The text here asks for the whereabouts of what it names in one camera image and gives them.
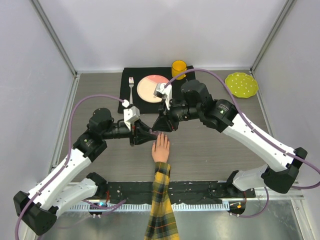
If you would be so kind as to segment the mannequin hand with painted nails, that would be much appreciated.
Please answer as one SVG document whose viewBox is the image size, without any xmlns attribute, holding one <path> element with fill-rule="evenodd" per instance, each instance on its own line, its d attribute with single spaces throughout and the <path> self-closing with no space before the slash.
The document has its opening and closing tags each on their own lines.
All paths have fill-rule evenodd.
<svg viewBox="0 0 320 240">
<path fill-rule="evenodd" d="M 157 136 L 152 144 L 151 156 L 155 163 L 167 163 L 170 155 L 170 141 L 163 132 Z"/>
</svg>

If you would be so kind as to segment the purple nail polish bottle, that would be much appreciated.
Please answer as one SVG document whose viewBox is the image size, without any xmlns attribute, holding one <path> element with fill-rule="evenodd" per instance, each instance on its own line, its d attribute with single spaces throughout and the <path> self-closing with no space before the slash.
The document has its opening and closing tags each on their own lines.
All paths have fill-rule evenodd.
<svg viewBox="0 0 320 240">
<path fill-rule="evenodd" d="M 159 135 L 159 133 L 157 131 L 153 131 L 152 129 L 150 129 L 148 132 L 150 134 L 154 135 L 154 136 L 158 136 Z"/>
</svg>

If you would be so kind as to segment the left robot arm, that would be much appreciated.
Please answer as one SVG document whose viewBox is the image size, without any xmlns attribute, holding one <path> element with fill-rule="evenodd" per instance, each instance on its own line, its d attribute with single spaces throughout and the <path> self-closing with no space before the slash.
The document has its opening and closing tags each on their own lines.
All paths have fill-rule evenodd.
<svg viewBox="0 0 320 240">
<path fill-rule="evenodd" d="M 135 106 L 124 110 L 124 119 L 120 122 L 114 121 L 109 109 L 96 109 L 86 131 L 72 145 L 65 159 L 34 188 L 28 192 L 19 191 L 14 196 L 19 219 L 36 235 L 45 234 L 72 205 L 90 197 L 100 200 L 106 195 L 108 183 L 96 173 L 64 189 L 107 148 L 107 140 L 129 139 L 130 145 L 135 146 L 156 138 L 156 133 L 141 121 Z"/>
</svg>

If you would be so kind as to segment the yellow plaid sleeve forearm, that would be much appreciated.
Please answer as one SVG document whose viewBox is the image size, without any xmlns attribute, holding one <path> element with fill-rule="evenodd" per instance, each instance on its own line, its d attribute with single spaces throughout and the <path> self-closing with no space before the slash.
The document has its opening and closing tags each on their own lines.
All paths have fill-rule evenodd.
<svg viewBox="0 0 320 240">
<path fill-rule="evenodd" d="M 179 240 L 178 227 L 168 194 L 171 166 L 156 162 L 151 191 L 151 210 L 145 240 Z"/>
</svg>

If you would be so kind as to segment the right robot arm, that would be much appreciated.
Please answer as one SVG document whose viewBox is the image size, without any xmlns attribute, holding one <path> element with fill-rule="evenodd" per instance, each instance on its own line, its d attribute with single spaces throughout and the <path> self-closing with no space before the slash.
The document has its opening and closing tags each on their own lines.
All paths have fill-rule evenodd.
<svg viewBox="0 0 320 240">
<path fill-rule="evenodd" d="M 223 133 L 262 158 L 265 164 L 251 170 L 235 170 L 227 179 L 226 193 L 233 198 L 251 188 L 268 187 L 286 194 L 293 186 L 307 151 L 293 149 L 277 141 L 253 124 L 235 105 L 225 99 L 213 99 L 204 83 L 191 80 L 181 86 L 182 100 L 172 97 L 171 85 L 157 84 L 154 95 L 162 99 L 154 132 L 176 131 L 179 123 L 194 119 Z"/>
</svg>

